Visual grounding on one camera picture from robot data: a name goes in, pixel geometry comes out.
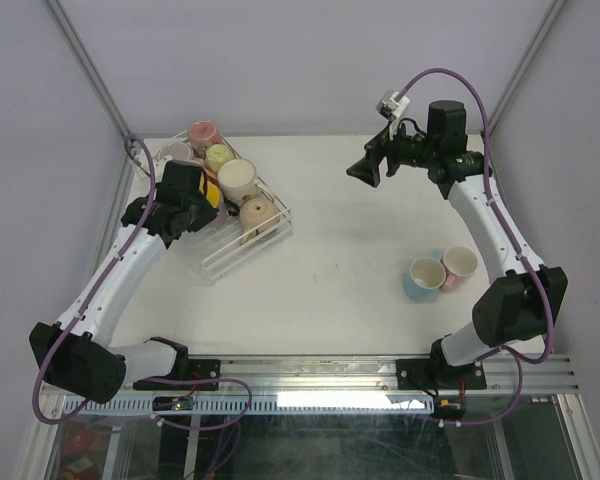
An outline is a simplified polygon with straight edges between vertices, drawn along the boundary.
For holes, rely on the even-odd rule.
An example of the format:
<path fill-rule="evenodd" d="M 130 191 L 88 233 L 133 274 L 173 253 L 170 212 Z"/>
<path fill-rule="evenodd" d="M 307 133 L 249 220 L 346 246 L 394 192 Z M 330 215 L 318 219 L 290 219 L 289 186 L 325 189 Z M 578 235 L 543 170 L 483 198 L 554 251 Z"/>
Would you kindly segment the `yellow glass cup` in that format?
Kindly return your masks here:
<path fill-rule="evenodd" d="M 221 189 L 206 173 L 201 174 L 199 192 L 205 196 L 206 200 L 213 208 L 220 208 L 220 205 L 223 202 Z"/>

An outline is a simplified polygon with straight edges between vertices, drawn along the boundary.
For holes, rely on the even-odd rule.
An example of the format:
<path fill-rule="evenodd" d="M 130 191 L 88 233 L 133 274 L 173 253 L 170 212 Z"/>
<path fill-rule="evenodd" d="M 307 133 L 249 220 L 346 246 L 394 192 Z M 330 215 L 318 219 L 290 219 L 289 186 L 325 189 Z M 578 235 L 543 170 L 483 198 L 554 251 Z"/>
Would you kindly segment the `lavender mug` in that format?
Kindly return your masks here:
<path fill-rule="evenodd" d="M 157 151 L 156 159 L 158 162 L 167 162 L 169 160 L 191 161 L 195 157 L 193 148 L 183 141 L 171 141 L 163 144 Z"/>

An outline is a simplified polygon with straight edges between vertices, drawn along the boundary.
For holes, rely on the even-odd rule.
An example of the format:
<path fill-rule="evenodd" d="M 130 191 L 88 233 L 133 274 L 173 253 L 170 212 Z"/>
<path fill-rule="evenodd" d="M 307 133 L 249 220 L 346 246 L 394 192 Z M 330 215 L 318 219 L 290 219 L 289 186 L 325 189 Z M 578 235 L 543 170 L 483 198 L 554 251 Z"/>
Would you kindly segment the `green-inside patterned mug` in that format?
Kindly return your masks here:
<path fill-rule="evenodd" d="M 256 185 L 256 167 L 249 160 L 233 159 L 226 162 L 219 169 L 217 179 L 224 197 L 238 207 L 261 195 Z"/>

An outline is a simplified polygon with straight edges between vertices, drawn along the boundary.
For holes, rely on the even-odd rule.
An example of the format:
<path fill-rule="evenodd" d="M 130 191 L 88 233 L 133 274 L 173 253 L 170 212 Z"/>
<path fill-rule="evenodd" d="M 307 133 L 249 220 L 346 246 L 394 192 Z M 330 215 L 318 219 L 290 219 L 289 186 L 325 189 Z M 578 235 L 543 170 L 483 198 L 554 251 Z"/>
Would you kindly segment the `pale yellow mug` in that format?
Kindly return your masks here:
<path fill-rule="evenodd" d="M 217 174 L 223 165 L 234 158 L 233 151 L 227 145 L 214 144 L 206 151 L 205 164 L 210 171 Z"/>

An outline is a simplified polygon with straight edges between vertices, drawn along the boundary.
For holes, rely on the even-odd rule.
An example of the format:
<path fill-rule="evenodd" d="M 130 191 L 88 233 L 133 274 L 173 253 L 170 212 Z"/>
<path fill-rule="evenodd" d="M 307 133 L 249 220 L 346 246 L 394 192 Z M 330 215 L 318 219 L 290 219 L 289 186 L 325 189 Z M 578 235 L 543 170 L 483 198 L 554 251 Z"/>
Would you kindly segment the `clear acrylic dish rack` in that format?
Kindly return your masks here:
<path fill-rule="evenodd" d="M 159 142 L 157 146 L 150 148 L 152 157 L 156 158 L 158 149 L 165 143 L 171 141 L 183 141 L 190 145 L 186 138 L 186 132 L 181 132 L 174 137 Z M 144 156 L 139 147 L 134 148 L 137 156 Z M 162 178 L 164 166 L 167 162 L 161 163 L 161 175 L 156 177 L 157 181 Z M 207 169 L 205 157 L 194 157 L 188 163 L 203 167 L 205 173 L 211 177 L 219 186 L 215 174 Z M 139 188 L 148 188 L 149 177 L 140 175 L 134 169 L 136 177 L 134 185 Z M 262 192 L 262 196 L 271 200 L 280 210 L 280 221 L 274 227 L 271 233 L 265 232 L 248 243 L 241 245 L 239 243 L 243 230 L 239 221 L 239 211 L 235 207 L 229 207 L 223 202 L 220 205 L 217 217 L 198 232 L 185 234 L 183 239 L 172 248 L 179 255 L 184 255 L 185 260 L 189 261 L 191 269 L 199 277 L 203 284 L 214 284 L 220 280 L 230 270 L 237 267 L 249 258 L 273 245 L 276 242 L 283 241 L 291 236 L 293 232 L 291 209 L 278 198 L 273 199 L 268 192 Z"/>

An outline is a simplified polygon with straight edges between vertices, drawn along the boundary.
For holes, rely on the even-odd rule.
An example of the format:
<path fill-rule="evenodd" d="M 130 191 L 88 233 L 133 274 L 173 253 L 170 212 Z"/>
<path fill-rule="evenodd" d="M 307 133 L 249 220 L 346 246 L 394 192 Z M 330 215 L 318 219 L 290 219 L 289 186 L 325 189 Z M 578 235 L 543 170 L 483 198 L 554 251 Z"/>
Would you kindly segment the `pink patterned mug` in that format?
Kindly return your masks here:
<path fill-rule="evenodd" d="M 201 120 L 192 124 L 187 131 L 187 138 L 199 158 L 204 158 L 213 145 L 223 143 L 218 126 L 211 120 Z"/>

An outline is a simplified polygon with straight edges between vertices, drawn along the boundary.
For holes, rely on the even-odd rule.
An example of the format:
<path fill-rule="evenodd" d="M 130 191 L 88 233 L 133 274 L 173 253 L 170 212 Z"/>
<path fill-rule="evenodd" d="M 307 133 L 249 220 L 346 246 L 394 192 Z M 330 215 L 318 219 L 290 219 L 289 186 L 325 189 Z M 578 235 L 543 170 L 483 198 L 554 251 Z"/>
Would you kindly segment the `beige stoneware mug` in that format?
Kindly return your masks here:
<path fill-rule="evenodd" d="M 239 221 L 243 230 L 239 243 L 244 245 L 265 232 L 271 233 L 280 221 L 280 210 L 265 197 L 253 198 L 242 206 Z"/>

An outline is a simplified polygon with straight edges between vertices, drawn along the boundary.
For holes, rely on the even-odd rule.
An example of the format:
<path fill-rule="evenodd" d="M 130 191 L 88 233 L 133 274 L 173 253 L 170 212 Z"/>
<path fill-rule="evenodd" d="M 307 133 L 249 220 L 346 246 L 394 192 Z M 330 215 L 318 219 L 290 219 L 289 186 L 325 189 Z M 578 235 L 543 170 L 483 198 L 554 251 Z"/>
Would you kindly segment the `light blue mug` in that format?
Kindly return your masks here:
<path fill-rule="evenodd" d="M 435 299 L 447 277 L 442 256 L 443 252 L 436 250 L 412 261 L 404 281 L 405 293 L 411 300 L 429 302 Z"/>

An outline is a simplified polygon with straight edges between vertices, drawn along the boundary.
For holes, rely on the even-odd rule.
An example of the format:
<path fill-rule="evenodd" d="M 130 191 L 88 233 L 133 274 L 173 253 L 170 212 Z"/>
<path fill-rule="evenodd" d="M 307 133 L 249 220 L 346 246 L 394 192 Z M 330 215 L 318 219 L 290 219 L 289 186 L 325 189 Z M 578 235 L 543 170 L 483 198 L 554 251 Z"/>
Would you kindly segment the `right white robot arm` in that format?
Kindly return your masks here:
<path fill-rule="evenodd" d="M 409 102 L 389 92 L 378 105 L 388 124 L 364 146 L 349 176 L 377 187 L 380 165 L 394 175 L 402 165 L 426 170 L 429 180 L 460 215 L 482 257 L 489 287 L 462 329 L 436 340 L 428 359 L 409 362 L 400 379 L 412 388 L 457 388 L 476 361 L 504 345 L 548 337 L 568 280 L 549 268 L 523 240 L 500 197 L 485 155 L 467 148 L 466 109 L 454 100 L 430 104 L 427 127 L 409 134 Z"/>

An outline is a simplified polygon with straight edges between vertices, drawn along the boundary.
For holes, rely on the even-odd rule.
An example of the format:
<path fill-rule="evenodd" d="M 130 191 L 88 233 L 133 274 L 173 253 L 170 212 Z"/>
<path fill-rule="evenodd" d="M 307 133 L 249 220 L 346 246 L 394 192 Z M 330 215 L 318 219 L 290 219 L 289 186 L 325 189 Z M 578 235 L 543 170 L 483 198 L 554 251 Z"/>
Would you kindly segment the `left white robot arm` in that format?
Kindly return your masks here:
<path fill-rule="evenodd" d="M 29 342 L 44 382 L 104 404 L 121 386 L 157 378 L 178 388 L 189 377 L 188 350 L 162 337 L 114 347 L 113 333 L 137 287 L 171 244 L 218 213 L 205 170 L 170 160 L 161 180 L 126 208 L 113 245 L 79 295 L 53 324 L 37 323 Z"/>

